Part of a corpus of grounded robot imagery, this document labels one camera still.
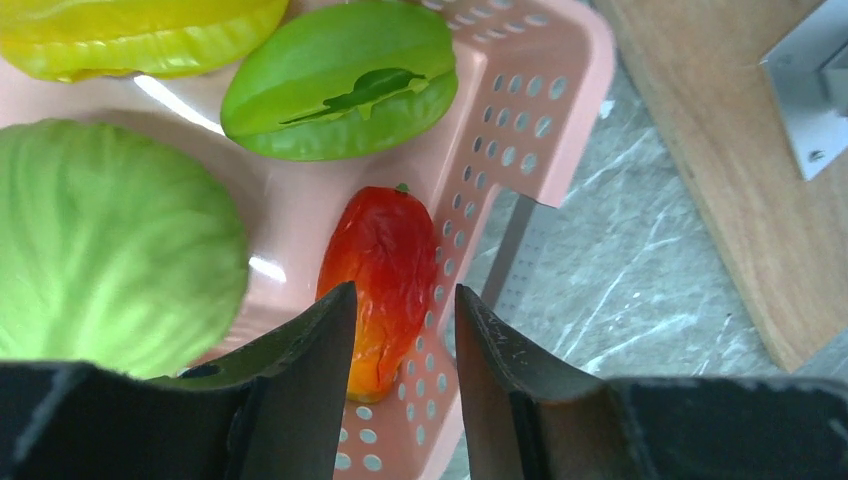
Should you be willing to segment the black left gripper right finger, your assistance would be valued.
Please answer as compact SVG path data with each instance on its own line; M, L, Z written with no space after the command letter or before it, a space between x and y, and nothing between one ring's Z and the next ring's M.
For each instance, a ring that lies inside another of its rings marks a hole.
M843 479L847 387L798 376L601 379L455 289L474 479Z

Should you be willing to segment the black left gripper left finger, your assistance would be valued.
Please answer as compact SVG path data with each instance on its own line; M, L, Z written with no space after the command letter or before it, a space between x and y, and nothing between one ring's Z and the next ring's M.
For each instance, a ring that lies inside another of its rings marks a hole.
M178 378L1 366L5 479L329 479L356 323L344 283Z

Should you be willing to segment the orange red pepper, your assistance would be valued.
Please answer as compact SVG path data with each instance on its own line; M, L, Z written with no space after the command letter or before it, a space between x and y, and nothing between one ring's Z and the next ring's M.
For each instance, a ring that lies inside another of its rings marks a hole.
M392 390L432 303L437 247L427 208L405 184L364 187L346 205L325 250L316 295L346 282L356 289L349 399L375 403Z

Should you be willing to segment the green star fruit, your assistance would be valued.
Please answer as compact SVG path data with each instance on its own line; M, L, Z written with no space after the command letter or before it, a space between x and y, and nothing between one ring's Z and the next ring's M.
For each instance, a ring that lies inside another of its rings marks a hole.
M254 153L327 161L385 151L433 127L458 91L452 32L405 1L354 1L298 16L250 53L220 110Z

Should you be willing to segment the pink plastic basket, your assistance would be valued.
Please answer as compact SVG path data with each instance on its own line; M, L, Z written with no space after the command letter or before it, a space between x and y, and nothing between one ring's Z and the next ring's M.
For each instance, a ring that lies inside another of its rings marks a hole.
M2 477L439 477L455 285L614 49L579 1L3 2Z

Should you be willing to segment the yellow mango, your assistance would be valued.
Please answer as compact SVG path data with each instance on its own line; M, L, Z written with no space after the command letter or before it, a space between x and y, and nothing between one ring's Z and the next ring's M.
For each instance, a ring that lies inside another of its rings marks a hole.
M1 55L28 76L73 83L171 79L231 64L273 33L286 1L4 1Z

